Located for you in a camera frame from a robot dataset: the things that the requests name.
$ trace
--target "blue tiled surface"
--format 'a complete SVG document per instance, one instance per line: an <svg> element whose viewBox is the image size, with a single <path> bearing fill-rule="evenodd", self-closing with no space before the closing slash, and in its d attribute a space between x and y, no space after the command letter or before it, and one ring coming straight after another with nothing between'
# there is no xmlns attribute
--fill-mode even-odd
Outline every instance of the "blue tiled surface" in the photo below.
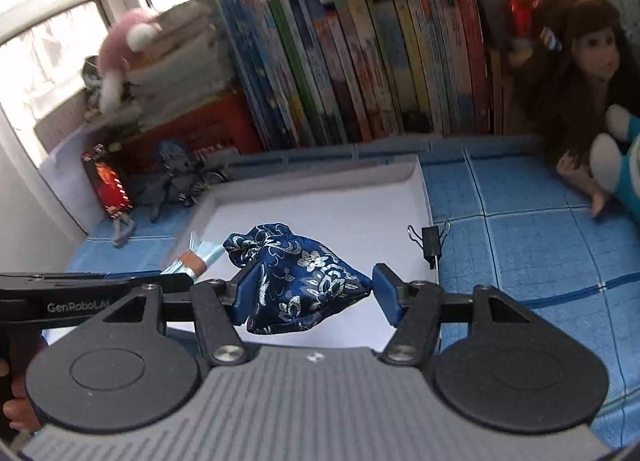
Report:
<svg viewBox="0 0 640 461"><path fill-rule="evenodd" d="M434 222L482 214L478 191L464 159L422 165Z"/></svg>
<svg viewBox="0 0 640 461"><path fill-rule="evenodd" d="M623 425L626 423L623 404L615 405L596 416L591 424L591 430L600 440L612 448L622 446Z"/></svg>
<svg viewBox="0 0 640 461"><path fill-rule="evenodd" d="M604 282L640 271L640 229L612 204L593 220L587 209L573 210Z"/></svg>
<svg viewBox="0 0 640 461"><path fill-rule="evenodd" d="M570 210L487 218L498 285L516 300L559 297L599 282Z"/></svg>
<svg viewBox="0 0 640 461"><path fill-rule="evenodd" d="M115 248L110 241L87 240L76 251L66 271L121 273L162 269L174 242L173 237L130 239L122 248Z"/></svg>
<svg viewBox="0 0 640 461"><path fill-rule="evenodd" d="M640 282L606 291L620 368L629 393L640 389Z"/></svg>
<svg viewBox="0 0 640 461"><path fill-rule="evenodd" d="M471 158L486 215L565 208L568 187L539 155Z"/></svg>
<svg viewBox="0 0 640 461"><path fill-rule="evenodd" d="M471 293L476 284L497 285L484 218L451 224L442 249L440 283L454 293Z"/></svg>
<svg viewBox="0 0 640 461"><path fill-rule="evenodd" d="M162 207L155 223L149 220L151 207L140 206L133 210L131 217L137 226L132 237L175 237L187 224L193 210L179 203L170 203ZM113 223L104 219L89 234L89 239L113 239Z"/></svg>
<svg viewBox="0 0 640 461"><path fill-rule="evenodd" d="M625 384L618 365L614 334L603 293L533 311L603 360L609 372L609 394L606 401L624 396Z"/></svg>
<svg viewBox="0 0 640 461"><path fill-rule="evenodd" d="M615 206L593 221L589 200L544 167L539 140L376 142L240 157L228 170L244 179L349 159L383 164L414 152L434 221L453 221L440 263L443 287L468 293L488 283L538 304L534 311L591 348L609 370L609 403L592 430L611 446L621 435L625 444L640 439L640 231ZM186 221L185 213L167 215L157 227L139 228L120 250L108 240L85 242L68 271L160 268ZM92 233L110 237L108 224ZM603 281L607 288L598 291ZM465 335L464 324L443 325L442 349Z"/></svg>

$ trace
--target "drawstring bag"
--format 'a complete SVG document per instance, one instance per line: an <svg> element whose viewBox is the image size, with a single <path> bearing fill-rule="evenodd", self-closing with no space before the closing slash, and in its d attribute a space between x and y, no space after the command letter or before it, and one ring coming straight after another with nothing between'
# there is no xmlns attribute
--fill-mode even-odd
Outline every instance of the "drawstring bag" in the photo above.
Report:
<svg viewBox="0 0 640 461"><path fill-rule="evenodd" d="M323 244L293 235L282 223L231 234L223 246L237 267L256 259L260 268L255 309L246 323L250 333L311 329L371 292L366 275Z"/></svg>

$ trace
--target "doll face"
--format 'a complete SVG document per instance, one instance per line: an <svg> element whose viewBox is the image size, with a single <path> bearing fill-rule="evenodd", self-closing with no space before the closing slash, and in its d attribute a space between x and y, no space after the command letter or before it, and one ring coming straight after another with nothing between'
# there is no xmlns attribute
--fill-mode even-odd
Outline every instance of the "doll face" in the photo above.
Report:
<svg viewBox="0 0 640 461"><path fill-rule="evenodd" d="M620 66L620 53L611 28L574 40L572 53L583 73L603 81L611 80Z"/></svg>

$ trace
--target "pink plush toy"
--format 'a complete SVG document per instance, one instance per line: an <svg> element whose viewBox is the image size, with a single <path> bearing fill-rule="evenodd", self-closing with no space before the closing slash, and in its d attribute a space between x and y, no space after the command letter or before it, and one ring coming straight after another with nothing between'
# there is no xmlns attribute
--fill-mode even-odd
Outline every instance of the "pink plush toy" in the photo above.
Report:
<svg viewBox="0 0 640 461"><path fill-rule="evenodd" d="M113 114L120 106L127 63L156 38L160 27L153 21L157 16L145 8L130 10L104 39L98 54L98 72L102 77L99 107L103 115Z"/></svg>

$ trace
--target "blue plush toy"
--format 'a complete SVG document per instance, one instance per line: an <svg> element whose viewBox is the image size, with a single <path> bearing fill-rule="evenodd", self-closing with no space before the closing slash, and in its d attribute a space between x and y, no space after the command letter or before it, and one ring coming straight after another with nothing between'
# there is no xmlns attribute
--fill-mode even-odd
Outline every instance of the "blue plush toy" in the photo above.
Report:
<svg viewBox="0 0 640 461"><path fill-rule="evenodd" d="M640 224L640 118L613 105L606 122L609 134L599 134L591 146L591 171L600 187L618 198ZM616 140L631 142L626 154L620 153Z"/></svg>

